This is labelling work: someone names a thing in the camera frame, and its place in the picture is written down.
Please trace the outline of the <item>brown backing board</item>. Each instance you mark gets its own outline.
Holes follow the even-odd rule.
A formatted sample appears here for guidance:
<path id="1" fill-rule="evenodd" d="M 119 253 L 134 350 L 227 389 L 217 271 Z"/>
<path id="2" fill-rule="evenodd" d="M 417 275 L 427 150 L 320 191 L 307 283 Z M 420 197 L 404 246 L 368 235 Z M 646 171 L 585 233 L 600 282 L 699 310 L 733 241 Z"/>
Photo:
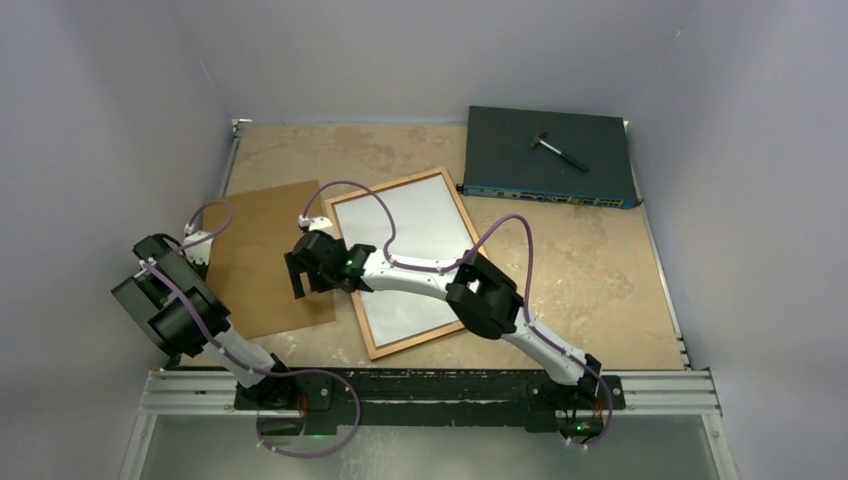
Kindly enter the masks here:
<path id="1" fill-rule="evenodd" d="M 247 339 L 336 320 L 333 296 L 295 299 L 284 254 L 301 237 L 297 218 L 316 180 L 229 195 L 229 226 L 213 239 L 206 283 Z"/>

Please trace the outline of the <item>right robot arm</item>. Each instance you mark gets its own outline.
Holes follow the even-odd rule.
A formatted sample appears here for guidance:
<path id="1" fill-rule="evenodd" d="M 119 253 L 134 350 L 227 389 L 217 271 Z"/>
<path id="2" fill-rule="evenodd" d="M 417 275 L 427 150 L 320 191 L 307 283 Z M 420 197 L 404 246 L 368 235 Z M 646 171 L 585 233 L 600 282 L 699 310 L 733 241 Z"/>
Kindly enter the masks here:
<path id="1" fill-rule="evenodd" d="M 347 246 L 322 231 L 302 235 L 284 260 L 295 297 L 307 291 L 402 292 L 446 303 L 470 333 L 503 340 L 539 364 L 564 399 L 584 407 L 609 386 L 602 365 L 542 324 L 515 281 L 484 255 L 469 250 L 452 264 L 392 257 L 373 245 Z"/>

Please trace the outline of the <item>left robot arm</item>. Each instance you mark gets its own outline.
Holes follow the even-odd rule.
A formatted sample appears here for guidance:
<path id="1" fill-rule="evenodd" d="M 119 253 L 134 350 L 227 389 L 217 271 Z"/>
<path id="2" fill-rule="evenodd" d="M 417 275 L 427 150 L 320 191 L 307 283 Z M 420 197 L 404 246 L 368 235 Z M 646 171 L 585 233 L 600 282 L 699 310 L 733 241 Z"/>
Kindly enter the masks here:
<path id="1" fill-rule="evenodd" d="M 295 402 L 298 382 L 288 368 L 237 332 L 229 310 L 176 252 L 172 237 L 149 235 L 133 253 L 139 271 L 111 294 L 160 350 L 215 360 L 236 377 L 239 397 L 257 407 L 284 409 Z"/>

